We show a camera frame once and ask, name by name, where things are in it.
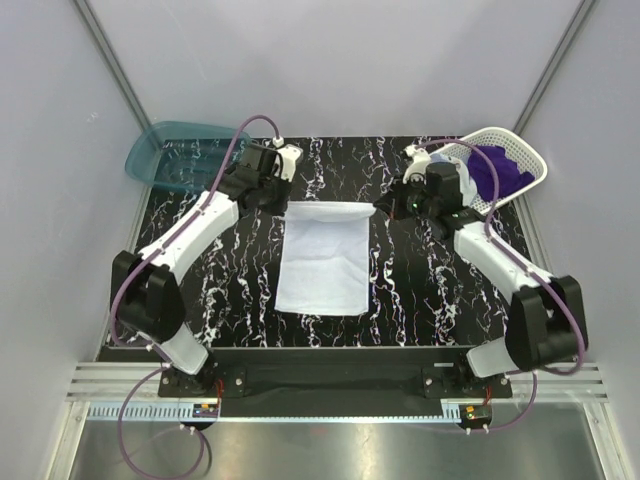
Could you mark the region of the white towel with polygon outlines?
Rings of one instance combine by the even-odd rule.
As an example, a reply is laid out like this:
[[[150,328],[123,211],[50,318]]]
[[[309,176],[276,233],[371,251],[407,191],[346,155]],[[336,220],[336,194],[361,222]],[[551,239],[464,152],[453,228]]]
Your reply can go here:
[[[275,309],[358,316],[369,308],[370,203],[298,201],[284,214]]]

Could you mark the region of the light blue towel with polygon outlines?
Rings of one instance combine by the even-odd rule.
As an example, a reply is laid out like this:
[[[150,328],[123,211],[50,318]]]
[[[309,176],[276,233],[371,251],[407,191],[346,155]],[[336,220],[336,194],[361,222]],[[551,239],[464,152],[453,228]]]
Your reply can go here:
[[[472,205],[476,196],[478,195],[476,182],[472,179],[467,164],[457,157],[449,155],[433,153],[431,155],[433,162],[450,163],[456,167],[456,171],[459,175],[459,186],[462,194],[462,203],[465,207]]]

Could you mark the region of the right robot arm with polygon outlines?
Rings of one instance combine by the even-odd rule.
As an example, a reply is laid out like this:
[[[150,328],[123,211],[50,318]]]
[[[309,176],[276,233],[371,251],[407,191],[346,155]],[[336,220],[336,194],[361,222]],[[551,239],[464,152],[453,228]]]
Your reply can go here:
[[[486,389],[490,378],[545,370],[573,359],[578,371],[588,348],[582,291],[570,276],[558,277],[536,266],[503,241],[488,217],[464,205],[459,175],[449,163],[393,178],[374,203],[393,220],[426,221],[432,234],[476,267],[508,303],[504,335],[471,348],[454,371],[454,384],[466,396]]]

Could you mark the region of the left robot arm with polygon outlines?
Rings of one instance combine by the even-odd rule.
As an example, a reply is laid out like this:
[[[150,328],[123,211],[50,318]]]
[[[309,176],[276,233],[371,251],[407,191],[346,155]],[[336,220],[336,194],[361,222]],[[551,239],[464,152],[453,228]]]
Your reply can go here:
[[[186,323],[180,285],[193,263],[222,233],[249,213],[281,216],[287,209],[300,147],[275,140],[251,143],[239,160],[223,165],[212,188],[163,236],[137,253],[120,252],[111,273],[110,336],[116,345],[124,327],[156,351],[167,370],[196,396],[215,386],[215,362]]]

